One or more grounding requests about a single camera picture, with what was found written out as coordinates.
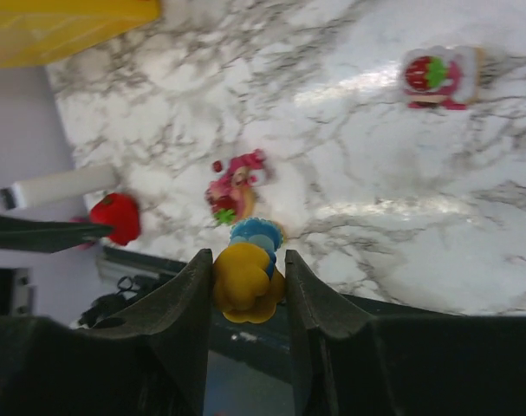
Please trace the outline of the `red white figure toy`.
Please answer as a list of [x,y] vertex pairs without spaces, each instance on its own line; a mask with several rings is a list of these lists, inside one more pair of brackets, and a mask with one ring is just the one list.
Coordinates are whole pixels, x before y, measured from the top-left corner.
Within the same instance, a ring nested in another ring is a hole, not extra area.
[[407,52],[399,87],[409,108],[465,110],[477,100],[485,53],[473,46],[434,46]]

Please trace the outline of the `yellow blue duck toy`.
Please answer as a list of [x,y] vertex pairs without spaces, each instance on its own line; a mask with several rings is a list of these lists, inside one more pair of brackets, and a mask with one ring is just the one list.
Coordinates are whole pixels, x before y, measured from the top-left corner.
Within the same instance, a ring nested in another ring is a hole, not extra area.
[[276,267],[283,228],[264,218],[246,218],[231,228],[228,246],[212,265],[212,299],[233,323],[260,324],[285,297],[285,278]]

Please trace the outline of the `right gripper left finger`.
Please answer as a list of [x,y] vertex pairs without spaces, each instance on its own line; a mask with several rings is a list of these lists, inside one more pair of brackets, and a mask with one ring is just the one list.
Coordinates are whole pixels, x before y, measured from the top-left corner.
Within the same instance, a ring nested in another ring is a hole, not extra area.
[[87,330],[131,349],[125,379],[82,393],[82,414],[201,414],[211,327],[212,252],[200,250],[169,282]]

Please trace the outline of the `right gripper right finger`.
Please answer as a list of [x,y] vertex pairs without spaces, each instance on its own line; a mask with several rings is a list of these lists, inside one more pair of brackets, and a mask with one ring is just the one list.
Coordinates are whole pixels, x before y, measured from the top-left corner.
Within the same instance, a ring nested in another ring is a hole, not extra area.
[[371,316],[287,250],[291,381],[297,415],[362,415],[373,405]]

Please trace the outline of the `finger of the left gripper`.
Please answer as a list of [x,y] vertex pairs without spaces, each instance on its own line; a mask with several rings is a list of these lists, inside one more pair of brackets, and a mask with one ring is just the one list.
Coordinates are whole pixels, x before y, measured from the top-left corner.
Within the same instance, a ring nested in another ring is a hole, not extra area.
[[56,253],[78,245],[81,234],[99,240],[111,231],[104,224],[32,221],[0,215],[0,250]]

